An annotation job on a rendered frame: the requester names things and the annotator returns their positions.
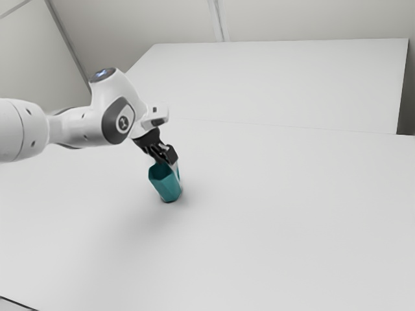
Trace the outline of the teal faceted mug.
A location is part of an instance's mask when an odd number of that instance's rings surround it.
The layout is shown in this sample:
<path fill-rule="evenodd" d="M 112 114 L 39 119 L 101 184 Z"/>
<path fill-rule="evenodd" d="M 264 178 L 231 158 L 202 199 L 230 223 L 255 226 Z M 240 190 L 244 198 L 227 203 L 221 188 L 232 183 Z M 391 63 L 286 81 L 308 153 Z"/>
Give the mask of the teal faceted mug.
<path fill-rule="evenodd" d="M 148 170 L 148 179 L 165 203 L 177 201 L 182 194 L 168 164 L 153 164 Z"/>

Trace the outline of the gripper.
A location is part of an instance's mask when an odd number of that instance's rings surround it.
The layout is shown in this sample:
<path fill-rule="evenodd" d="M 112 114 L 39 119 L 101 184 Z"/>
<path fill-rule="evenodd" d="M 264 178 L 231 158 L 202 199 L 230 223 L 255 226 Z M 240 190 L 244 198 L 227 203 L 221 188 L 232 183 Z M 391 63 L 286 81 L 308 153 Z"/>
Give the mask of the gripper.
<path fill-rule="evenodd" d="M 164 144 L 161 141 L 160 129 L 158 127 L 151 129 L 141 137 L 132 139 L 132 141 L 158 164 L 172 164 L 171 170 L 174 173 L 180 190 L 182 190 L 182 182 L 180 180 L 180 170 L 178 166 L 178 154 L 172 145 Z"/>

